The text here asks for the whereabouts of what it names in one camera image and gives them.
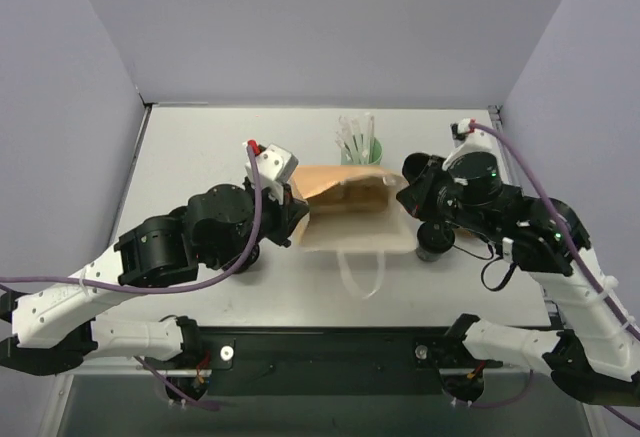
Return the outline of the black coffee cup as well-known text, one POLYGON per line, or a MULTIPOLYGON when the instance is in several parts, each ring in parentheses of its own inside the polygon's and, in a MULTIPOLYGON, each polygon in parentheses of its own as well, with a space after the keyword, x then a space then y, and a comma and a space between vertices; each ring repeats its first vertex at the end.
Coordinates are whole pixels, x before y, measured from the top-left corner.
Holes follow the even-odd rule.
POLYGON ((444 223, 423 222, 417 231, 416 255, 425 262, 435 262, 452 249, 455 243, 454 231, 444 223))

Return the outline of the brown paper bag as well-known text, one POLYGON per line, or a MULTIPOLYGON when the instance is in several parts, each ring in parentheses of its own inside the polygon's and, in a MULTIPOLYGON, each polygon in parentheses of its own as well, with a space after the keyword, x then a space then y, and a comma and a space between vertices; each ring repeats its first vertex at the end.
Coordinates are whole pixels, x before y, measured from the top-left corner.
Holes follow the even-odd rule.
POLYGON ((336 256, 345 289, 366 300, 381 288, 386 257, 406 254, 416 238, 396 195, 408 186, 402 175, 378 165, 308 165, 291 178, 292 194, 309 207, 294 231, 296 245, 306 252, 336 256), (355 280, 347 257, 373 255, 376 277, 371 290, 355 280))

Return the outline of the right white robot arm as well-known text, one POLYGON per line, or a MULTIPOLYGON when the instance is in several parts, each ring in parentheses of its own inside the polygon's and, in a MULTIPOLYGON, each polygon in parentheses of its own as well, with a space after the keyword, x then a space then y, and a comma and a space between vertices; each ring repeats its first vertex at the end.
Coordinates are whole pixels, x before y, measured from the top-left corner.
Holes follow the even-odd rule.
POLYGON ((450 167, 444 163, 440 156, 413 153, 402 166, 408 185, 396 199, 421 221, 421 247, 448 251, 455 230, 471 233, 508 265, 494 291, 520 270, 558 306, 566 325, 530 330, 464 313, 434 346, 437 362, 523 367, 549 377, 579 402, 638 406, 639 331, 573 209, 505 183, 490 152, 471 152, 450 167))

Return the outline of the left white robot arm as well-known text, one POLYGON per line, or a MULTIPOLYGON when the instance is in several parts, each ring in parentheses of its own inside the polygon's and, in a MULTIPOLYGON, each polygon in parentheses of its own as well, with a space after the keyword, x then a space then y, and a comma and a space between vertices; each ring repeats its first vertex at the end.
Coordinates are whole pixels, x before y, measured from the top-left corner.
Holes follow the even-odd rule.
POLYGON ((262 239, 290 246, 309 207, 290 185, 283 190, 276 198, 272 189, 257 192, 250 182, 217 185, 147 218, 72 276, 32 294, 6 291, 1 319, 11 333, 1 342, 2 366, 34 376, 106 357, 195 367, 206 354, 195 320, 123 321, 107 313, 134 297, 187 293, 201 266, 222 278, 241 273, 258 259, 262 239))

